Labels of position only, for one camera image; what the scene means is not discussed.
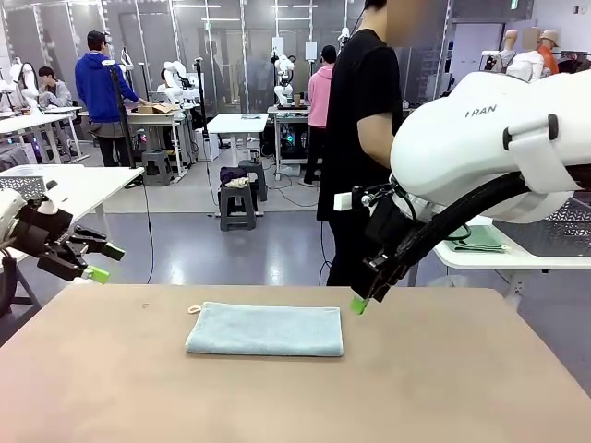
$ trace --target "orange shirt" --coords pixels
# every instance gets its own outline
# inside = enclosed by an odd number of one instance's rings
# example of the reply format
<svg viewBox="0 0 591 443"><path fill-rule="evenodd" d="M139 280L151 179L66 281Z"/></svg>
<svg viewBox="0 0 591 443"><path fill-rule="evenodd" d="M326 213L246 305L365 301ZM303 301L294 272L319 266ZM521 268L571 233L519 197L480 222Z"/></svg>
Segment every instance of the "orange shirt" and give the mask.
<svg viewBox="0 0 591 443"><path fill-rule="evenodd" d="M544 67L547 67L552 75L558 74L558 63L556 63L556 59L554 58L554 55L552 55L552 51L543 44L537 51L540 53L540 55L542 55L542 57L544 57Z"/></svg>

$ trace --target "man in black shirt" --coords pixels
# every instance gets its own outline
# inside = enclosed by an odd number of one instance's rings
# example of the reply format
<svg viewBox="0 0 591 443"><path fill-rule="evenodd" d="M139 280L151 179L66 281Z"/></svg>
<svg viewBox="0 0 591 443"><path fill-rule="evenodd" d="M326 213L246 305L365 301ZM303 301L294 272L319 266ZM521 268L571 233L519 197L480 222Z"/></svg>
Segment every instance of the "man in black shirt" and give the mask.
<svg viewBox="0 0 591 443"><path fill-rule="evenodd" d="M387 0L366 0L359 30L332 73L319 222L328 222L335 256L329 286L350 286L363 259L379 251L365 236L368 210L336 212L334 195L388 183L390 150L402 123L398 59L386 41Z"/></svg>

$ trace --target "light blue towel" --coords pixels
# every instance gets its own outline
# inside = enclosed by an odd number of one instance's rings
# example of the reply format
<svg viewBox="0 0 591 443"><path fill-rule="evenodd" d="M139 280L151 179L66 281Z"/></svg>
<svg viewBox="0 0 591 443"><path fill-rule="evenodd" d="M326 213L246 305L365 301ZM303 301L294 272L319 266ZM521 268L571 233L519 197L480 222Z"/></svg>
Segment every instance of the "light blue towel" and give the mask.
<svg viewBox="0 0 591 443"><path fill-rule="evenodd" d="M186 347L189 353L340 357L341 310L205 302Z"/></svg>

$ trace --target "stool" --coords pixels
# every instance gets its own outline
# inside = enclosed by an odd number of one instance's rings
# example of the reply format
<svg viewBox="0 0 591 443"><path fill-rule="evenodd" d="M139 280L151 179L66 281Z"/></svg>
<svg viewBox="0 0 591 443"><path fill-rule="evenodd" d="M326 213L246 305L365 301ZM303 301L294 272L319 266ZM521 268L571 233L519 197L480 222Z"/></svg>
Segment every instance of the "stool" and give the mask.
<svg viewBox="0 0 591 443"><path fill-rule="evenodd" d="M265 180L265 170L262 167L262 162L254 163L250 160L241 160L238 167L244 169L248 174L257 175L257 180L254 182L256 186L252 187L259 194L260 201L267 201L267 180Z"/></svg>
<svg viewBox="0 0 591 443"><path fill-rule="evenodd" d="M239 198L242 200L242 205L238 206L236 202L237 211L245 212L246 215L232 215L230 213L230 198ZM222 186L220 189L220 229L222 231L229 231L230 226L240 225L247 229L255 229L257 227L257 214L255 207L252 204L252 194L250 185L242 189L234 189L232 187Z"/></svg>
<svg viewBox="0 0 591 443"><path fill-rule="evenodd" d="M144 167L144 184L147 186L168 186L173 181L173 168L164 150L153 150L141 154Z"/></svg>

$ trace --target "gray jacket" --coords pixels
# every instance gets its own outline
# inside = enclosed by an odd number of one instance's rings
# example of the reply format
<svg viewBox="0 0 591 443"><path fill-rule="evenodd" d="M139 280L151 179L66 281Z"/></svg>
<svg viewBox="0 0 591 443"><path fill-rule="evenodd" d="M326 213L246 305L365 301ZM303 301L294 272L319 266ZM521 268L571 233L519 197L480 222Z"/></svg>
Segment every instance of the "gray jacket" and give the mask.
<svg viewBox="0 0 591 443"><path fill-rule="evenodd" d="M71 106L72 94L67 89L66 83L62 80L57 80L55 82L55 94L47 90L45 85L41 85L39 88L39 103L41 106L49 106L50 104L55 106Z"/></svg>

